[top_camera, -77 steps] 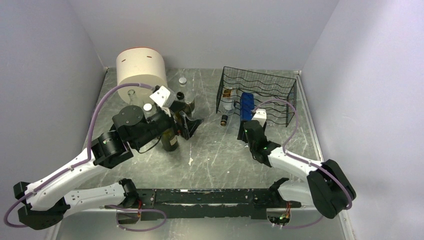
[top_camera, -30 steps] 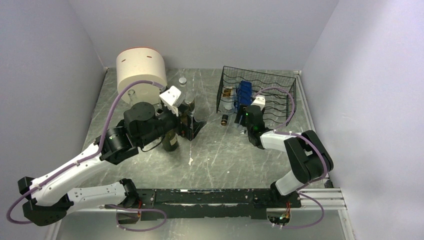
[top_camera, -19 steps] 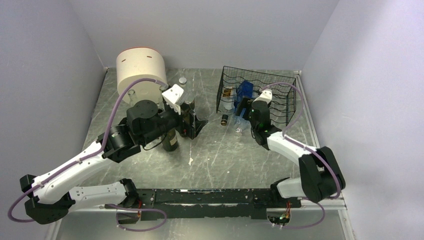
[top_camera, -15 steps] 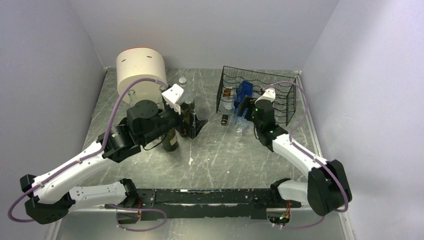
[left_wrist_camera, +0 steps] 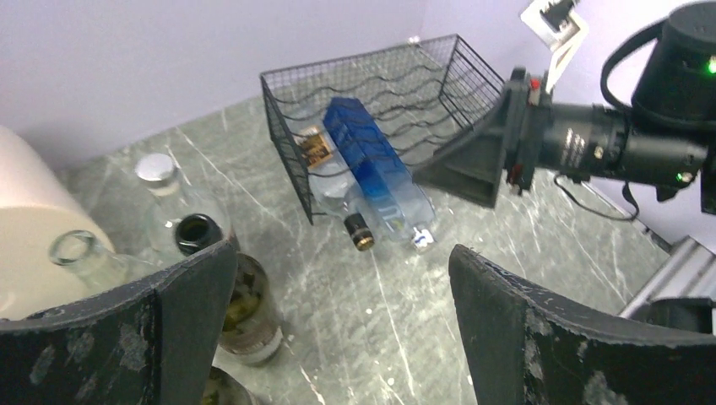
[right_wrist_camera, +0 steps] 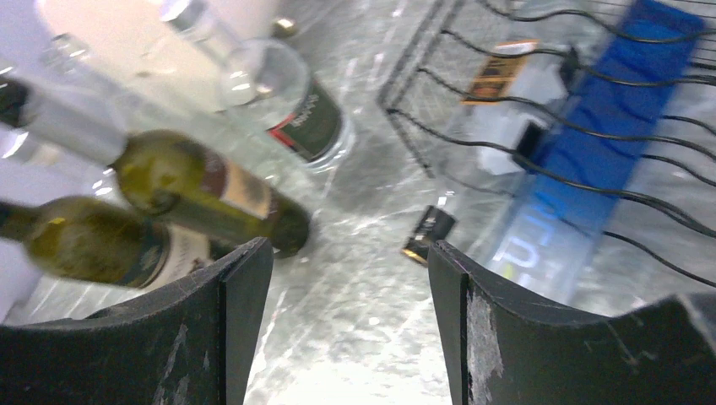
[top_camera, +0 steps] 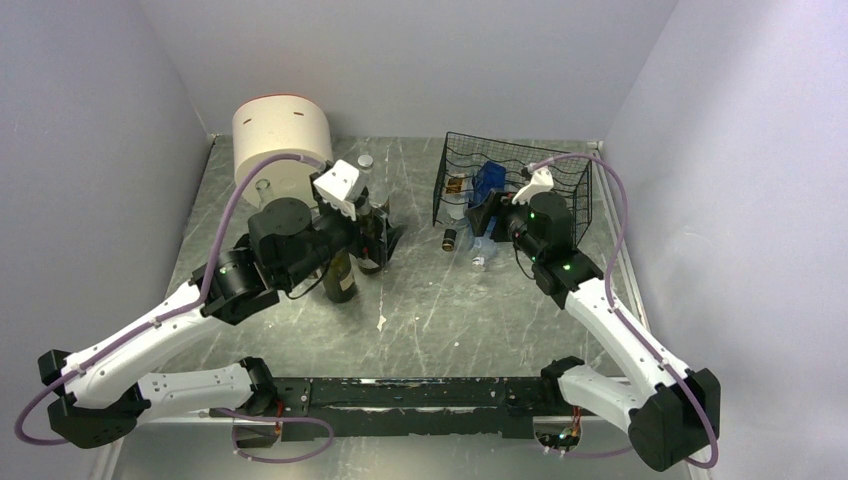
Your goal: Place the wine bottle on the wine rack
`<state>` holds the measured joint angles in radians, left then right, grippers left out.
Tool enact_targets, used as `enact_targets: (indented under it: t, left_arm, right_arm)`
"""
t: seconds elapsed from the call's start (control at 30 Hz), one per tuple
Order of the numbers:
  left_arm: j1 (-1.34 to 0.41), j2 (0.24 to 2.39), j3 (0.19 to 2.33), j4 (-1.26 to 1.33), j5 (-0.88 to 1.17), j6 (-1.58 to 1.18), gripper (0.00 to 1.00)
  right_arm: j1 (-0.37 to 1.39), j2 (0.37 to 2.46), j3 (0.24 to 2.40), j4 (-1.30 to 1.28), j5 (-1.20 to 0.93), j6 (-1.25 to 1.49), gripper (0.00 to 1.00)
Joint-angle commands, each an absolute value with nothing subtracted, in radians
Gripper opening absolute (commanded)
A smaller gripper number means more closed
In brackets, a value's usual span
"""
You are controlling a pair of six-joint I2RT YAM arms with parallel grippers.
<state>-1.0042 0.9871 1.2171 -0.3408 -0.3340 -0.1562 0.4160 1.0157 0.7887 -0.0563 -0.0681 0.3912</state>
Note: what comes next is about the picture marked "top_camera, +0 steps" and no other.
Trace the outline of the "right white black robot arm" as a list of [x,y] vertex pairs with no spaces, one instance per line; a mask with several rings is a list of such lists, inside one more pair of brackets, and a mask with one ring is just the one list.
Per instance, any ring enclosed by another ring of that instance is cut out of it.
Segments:
[[492,191],[464,212],[476,237],[510,244],[531,262],[536,286],[577,319],[623,372],[621,383],[570,359],[554,364],[539,391],[550,413],[587,409],[626,433],[631,450],[662,472],[680,463],[709,469],[717,461],[721,385],[695,371],[621,305],[601,269],[578,247],[567,201],[554,192],[526,202]]

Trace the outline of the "clear bottle black gold label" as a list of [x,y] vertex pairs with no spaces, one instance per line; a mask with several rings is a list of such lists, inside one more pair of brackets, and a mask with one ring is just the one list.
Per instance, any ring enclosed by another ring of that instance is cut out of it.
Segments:
[[464,242],[468,227],[465,212],[471,193],[471,180],[467,173],[446,175],[440,197],[440,221],[445,226],[441,247],[445,252],[455,251]]

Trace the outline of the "olive wine bottle white label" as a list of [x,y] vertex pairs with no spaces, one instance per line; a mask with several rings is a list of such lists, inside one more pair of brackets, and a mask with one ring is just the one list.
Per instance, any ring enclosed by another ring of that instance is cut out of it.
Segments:
[[357,214],[363,235],[357,264],[363,274],[374,275],[381,272],[389,260],[388,214],[381,207],[372,204],[370,200],[363,201]]

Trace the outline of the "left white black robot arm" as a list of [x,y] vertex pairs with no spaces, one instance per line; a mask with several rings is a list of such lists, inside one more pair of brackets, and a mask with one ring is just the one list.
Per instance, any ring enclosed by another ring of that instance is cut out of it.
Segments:
[[62,442],[90,449],[192,410],[274,411],[280,398],[261,359],[188,373],[163,374],[159,367],[200,338],[291,297],[337,256],[386,264],[402,234],[381,210],[346,217],[327,206],[312,212],[294,198],[270,202],[249,218],[232,249],[196,269],[153,311],[86,350],[39,358],[42,381],[55,396],[47,408],[51,429]]

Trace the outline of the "dark green wine bottle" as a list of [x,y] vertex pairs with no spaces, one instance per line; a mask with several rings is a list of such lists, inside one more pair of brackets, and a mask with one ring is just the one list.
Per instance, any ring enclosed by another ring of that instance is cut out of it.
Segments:
[[327,298],[333,303],[346,303],[357,294],[352,262],[347,251],[340,251],[330,261],[322,285]]

